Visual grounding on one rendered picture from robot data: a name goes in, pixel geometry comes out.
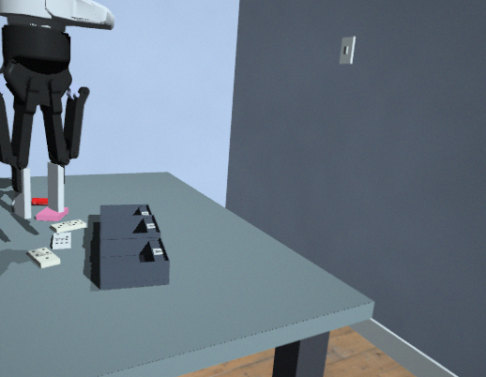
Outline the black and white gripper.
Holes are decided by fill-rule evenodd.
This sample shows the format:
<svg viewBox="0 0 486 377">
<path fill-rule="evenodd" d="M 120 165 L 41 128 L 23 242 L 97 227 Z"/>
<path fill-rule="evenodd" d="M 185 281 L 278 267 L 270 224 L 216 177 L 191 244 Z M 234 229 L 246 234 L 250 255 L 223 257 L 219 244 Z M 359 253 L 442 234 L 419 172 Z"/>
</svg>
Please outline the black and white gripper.
<svg viewBox="0 0 486 377">
<path fill-rule="evenodd" d="M 50 29 L 5 24 L 2 54 L 0 162 L 11 167 L 15 214 L 31 218 L 30 168 L 27 166 L 38 105 L 43 114 L 50 159 L 48 208 L 64 212 L 65 166 L 69 165 L 69 159 L 79 156 L 84 104 L 90 93 L 88 87 L 78 85 L 70 75 L 70 36 Z M 14 96 L 11 142 L 3 98 L 5 85 Z M 68 99 L 63 132 L 61 98 L 65 93 Z"/>
</svg>

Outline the white domino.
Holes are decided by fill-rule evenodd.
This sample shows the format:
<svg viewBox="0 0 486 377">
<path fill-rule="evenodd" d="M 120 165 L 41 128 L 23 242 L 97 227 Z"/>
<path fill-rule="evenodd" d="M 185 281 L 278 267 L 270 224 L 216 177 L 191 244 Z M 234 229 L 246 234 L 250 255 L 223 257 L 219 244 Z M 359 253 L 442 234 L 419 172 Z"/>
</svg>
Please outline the white domino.
<svg viewBox="0 0 486 377">
<path fill-rule="evenodd" d="M 53 249 L 70 249 L 71 233 L 53 234 Z"/>
<path fill-rule="evenodd" d="M 86 227 L 86 223 L 81 221 L 80 219 L 51 225 L 51 229 L 56 233 L 62 233 L 62 232 L 81 229 L 85 227 Z"/>
<path fill-rule="evenodd" d="M 40 268 L 60 264 L 60 259 L 47 248 L 29 250 L 28 256 Z"/>
</svg>

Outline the dark grey rack of bins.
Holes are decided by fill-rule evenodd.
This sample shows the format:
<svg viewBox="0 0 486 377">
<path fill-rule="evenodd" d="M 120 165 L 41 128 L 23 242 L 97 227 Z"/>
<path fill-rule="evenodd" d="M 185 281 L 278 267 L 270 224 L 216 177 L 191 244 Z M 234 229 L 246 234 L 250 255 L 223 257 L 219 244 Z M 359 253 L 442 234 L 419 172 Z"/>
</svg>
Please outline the dark grey rack of bins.
<svg viewBox="0 0 486 377">
<path fill-rule="evenodd" d="M 170 260 L 149 205 L 101 205 L 100 289 L 169 284 L 169 275 Z"/>
</svg>

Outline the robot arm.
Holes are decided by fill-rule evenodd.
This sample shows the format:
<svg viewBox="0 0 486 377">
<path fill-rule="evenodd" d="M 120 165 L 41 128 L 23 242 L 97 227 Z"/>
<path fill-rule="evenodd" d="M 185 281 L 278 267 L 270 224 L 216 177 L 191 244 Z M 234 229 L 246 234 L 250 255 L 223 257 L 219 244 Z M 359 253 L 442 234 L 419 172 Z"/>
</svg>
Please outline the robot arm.
<svg viewBox="0 0 486 377">
<path fill-rule="evenodd" d="M 114 15 L 92 0 L 0 0 L 8 24 L 66 32 L 66 26 L 112 30 Z"/>
</svg>

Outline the red battery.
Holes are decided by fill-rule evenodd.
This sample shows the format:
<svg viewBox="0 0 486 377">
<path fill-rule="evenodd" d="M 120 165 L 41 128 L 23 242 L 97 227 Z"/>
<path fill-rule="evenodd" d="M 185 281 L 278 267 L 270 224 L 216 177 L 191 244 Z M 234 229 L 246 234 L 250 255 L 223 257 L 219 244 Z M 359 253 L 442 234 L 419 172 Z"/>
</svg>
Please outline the red battery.
<svg viewBox="0 0 486 377">
<path fill-rule="evenodd" d="M 48 198 L 33 198 L 32 205 L 48 205 Z"/>
</svg>

